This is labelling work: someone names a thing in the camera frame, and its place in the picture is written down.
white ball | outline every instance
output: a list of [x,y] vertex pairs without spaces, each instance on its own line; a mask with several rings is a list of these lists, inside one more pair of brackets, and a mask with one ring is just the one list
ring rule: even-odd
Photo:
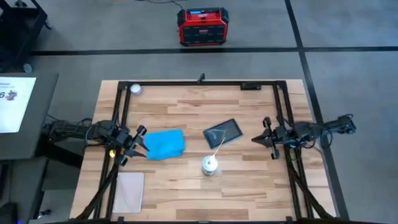
[[130,87],[130,91],[132,94],[140,95],[142,93],[142,88],[139,84],[133,84]]

black bracket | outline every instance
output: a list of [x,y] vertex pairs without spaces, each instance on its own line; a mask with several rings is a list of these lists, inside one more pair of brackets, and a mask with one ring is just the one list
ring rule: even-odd
[[286,224],[293,224],[293,218],[292,217],[286,217]]
[[204,73],[202,73],[202,74],[200,75],[198,81],[197,81],[198,84],[199,84],[199,85],[202,84],[205,78],[206,78],[206,75],[205,75]]
[[261,90],[259,82],[244,82],[241,84],[241,90]]
[[124,224],[124,217],[118,217],[118,224]]
[[123,90],[129,85],[129,82],[119,82],[118,83],[118,90]]

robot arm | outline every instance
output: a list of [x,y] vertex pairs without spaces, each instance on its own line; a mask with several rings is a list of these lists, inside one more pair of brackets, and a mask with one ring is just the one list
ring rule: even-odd
[[121,166],[126,165],[129,157],[146,157],[136,151],[137,145],[149,151],[143,141],[143,136],[147,132],[143,125],[137,128],[137,133],[134,137],[131,136],[129,132],[129,128],[121,128],[116,125],[115,121],[103,120],[92,124],[91,119],[84,119],[78,123],[56,120],[46,124],[42,129],[42,135],[50,142],[59,142],[68,138],[78,138],[84,139],[86,142],[88,140],[96,141],[98,145],[104,146],[107,149],[121,147],[124,151],[117,157]]
[[271,120],[266,117],[263,120],[263,126],[266,128],[264,132],[251,139],[252,142],[262,144],[265,147],[272,148],[272,159],[279,158],[279,152],[276,145],[289,145],[291,148],[305,147],[308,142],[322,138],[327,134],[353,134],[356,127],[352,121],[353,115],[346,114],[340,116],[334,121],[329,121],[325,124],[317,124],[305,121],[294,123],[293,127],[286,129],[283,125],[278,126],[275,130],[271,130]]

gray floor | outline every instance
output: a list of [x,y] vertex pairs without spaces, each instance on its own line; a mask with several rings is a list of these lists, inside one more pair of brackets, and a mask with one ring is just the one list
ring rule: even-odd
[[[37,50],[175,49],[173,4],[134,0],[39,0],[53,30]],[[223,47],[295,47],[281,0],[189,0],[184,7],[224,6],[230,11]],[[396,0],[292,0],[305,46],[398,45]],[[308,53],[324,119],[353,113],[358,132],[335,136],[333,155],[352,220],[398,223],[396,127],[398,52]],[[60,78],[50,113],[64,119],[92,116],[101,80],[198,78],[301,78],[297,53],[149,54],[32,57],[36,71]],[[53,168],[53,173],[60,168]],[[64,175],[76,183],[75,171]],[[73,184],[49,178],[49,190]],[[51,192],[60,198],[67,193]]]

metal can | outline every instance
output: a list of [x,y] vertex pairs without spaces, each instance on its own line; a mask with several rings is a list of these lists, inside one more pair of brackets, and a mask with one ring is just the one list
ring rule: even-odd
[[206,176],[212,176],[216,173],[218,161],[215,156],[206,156],[201,163],[201,171]]

